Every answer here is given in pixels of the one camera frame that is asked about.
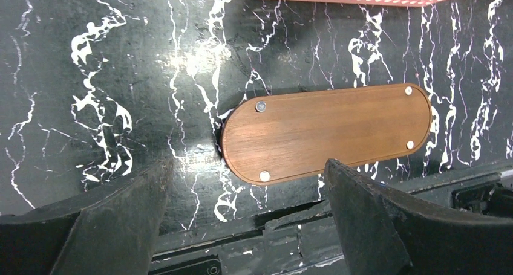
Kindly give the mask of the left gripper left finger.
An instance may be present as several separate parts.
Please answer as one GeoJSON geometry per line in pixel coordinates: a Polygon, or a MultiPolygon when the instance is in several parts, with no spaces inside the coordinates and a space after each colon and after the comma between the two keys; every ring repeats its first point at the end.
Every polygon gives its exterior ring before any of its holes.
{"type": "Polygon", "coordinates": [[[164,158],[24,215],[1,216],[1,273],[147,274],[173,168],[164,158]]]}

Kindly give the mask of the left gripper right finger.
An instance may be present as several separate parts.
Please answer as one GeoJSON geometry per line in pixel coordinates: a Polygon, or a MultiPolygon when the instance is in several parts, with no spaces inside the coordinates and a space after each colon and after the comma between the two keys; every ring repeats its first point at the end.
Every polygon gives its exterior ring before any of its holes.
{"type": "Polygon", "coordinates": [[[324,177],[350,274],[512,273],[512,166],[390,186],[330,159],[324,177]]]}

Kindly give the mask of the brown wooden oval tray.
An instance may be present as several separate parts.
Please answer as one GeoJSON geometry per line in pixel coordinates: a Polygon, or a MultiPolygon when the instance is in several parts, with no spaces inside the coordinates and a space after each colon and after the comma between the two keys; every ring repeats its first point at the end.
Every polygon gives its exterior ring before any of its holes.
{"type": "Polygon", "coordinates": [[[432,114],[412,83],[255,97],[228,116],[221,153],[247,183],[283,183],[322,173],[331,158],[355,167],[410,155],[432,114]]]}

